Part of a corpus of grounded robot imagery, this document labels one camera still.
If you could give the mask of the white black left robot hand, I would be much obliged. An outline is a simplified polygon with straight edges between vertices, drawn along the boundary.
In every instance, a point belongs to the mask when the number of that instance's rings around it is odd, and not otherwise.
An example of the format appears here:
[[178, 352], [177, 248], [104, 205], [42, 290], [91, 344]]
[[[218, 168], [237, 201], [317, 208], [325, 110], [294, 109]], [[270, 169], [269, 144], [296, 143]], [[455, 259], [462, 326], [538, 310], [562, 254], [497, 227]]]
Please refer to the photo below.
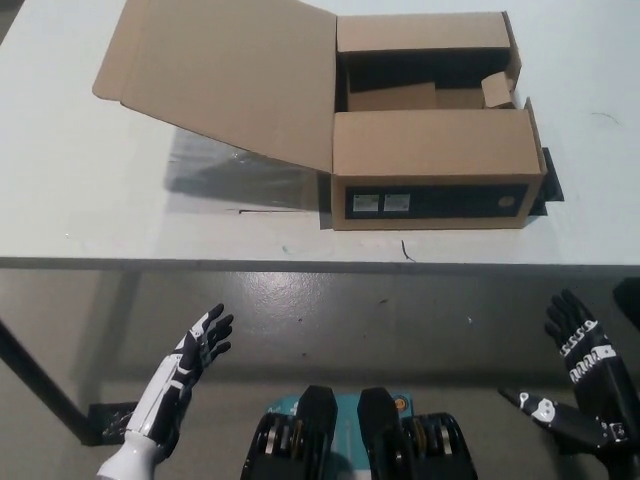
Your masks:
[[178, 443], [194, 386], [231, 348], [233, 320], [223, 304], [207, 311], [164, 357], [138, 401], [127, 430], [151, 440], [162, 458], [169, 457]]

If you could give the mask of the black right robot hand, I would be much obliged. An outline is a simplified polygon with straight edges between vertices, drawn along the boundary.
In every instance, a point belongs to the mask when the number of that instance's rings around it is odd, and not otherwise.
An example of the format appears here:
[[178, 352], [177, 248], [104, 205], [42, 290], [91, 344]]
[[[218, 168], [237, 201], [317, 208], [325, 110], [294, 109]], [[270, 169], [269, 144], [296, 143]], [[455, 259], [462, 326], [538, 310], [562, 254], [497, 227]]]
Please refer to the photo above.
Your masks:
[[499, 394], [541, 429], [579, 452], [637, 451], [639, 397], [602, 323], [571, 291], [551, 298], [544, 330], [556, 345], [576, 405], [524, 389]]

